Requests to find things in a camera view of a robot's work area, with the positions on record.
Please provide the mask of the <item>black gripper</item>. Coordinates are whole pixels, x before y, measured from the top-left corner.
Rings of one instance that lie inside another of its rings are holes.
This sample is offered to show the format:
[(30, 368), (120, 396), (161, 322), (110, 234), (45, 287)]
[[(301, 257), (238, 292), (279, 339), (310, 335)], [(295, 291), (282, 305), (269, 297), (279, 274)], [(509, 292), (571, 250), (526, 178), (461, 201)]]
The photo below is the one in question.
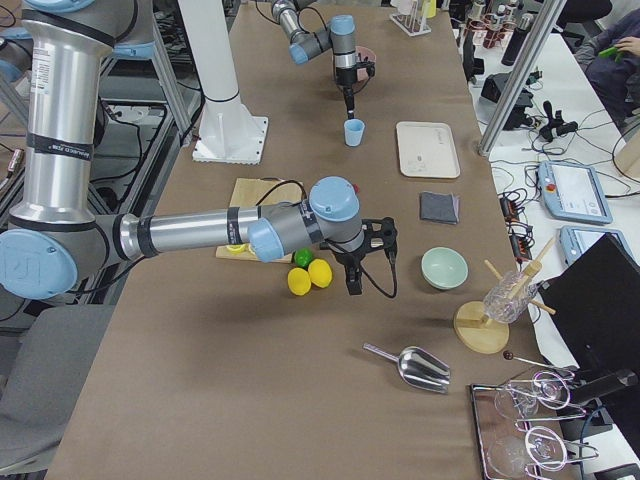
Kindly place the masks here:
[(350, 67), (334, 67), (334, 83), (343, 93), (347, 118), (355, 116), (354, 94), (360, 92), (375, 76), (376, 62), (366, 58)]
[(335, 259), (345, 270), (345, 283), (351, 296), (362, 294), (361, 262), (374, 252), (383, 251), (391, 270), (395, 270), (397, 257), (397, 229), (391, 217), (363, 219), (360, 235), (351, 242), (337, 242), (326, 239)]

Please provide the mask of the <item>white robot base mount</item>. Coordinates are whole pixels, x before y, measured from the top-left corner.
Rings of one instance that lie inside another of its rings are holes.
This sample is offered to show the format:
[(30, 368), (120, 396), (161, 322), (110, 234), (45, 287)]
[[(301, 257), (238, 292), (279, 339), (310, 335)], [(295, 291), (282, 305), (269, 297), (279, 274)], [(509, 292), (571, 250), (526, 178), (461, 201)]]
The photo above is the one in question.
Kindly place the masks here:
[(205, 100), (193, 159), (259, 164), (268, 119), (241, 100), (222, 3), (184, 0), (179, 8)]

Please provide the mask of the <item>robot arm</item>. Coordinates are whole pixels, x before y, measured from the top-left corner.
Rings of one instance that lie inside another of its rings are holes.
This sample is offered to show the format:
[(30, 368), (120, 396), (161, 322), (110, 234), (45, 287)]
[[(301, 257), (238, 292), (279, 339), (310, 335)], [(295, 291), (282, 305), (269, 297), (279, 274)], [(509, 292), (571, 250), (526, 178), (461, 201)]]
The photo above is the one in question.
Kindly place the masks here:
[(364, 69), (368, 78), (375, 75), (375, 61), (357, 53), (355, 22), (351, 15), (334, 16), (322, 29), (306, 29), (301, 12), (312, 1), (271, 1), (271, 16), (289, 40), (289, 54), (297, 65), (308, 63), (324, 52), (333, 56), (333, 81), (343, 95), (349, 120), (355, 118), (355, 84), (358, 71)]
[[(390, 218), (365, 219), (355, 187), (330, 176), (296, 201), (204, 213), (138, 216), (135, 195), (151, 181), (162, 137), (196, 133), (197, 161), (256, 165), (269, 121), (243, 104), (223, 6), (177, 5), (199, 86), (191, 99), (175, 83), (149, 1), (25, 1), (17, 42), (31, 50), (28, 124), (20, 200), (1, 234), (1, 284), (31, 300), (80, 294), (104, 269), (159, 254), (247, 246), (272, 262), (316, 244), (360, 293), (366, 255), (397, 256)], [(153, 61), (164, 102), (154, 122), (119, 120), (99, 95), (107, 66)]]

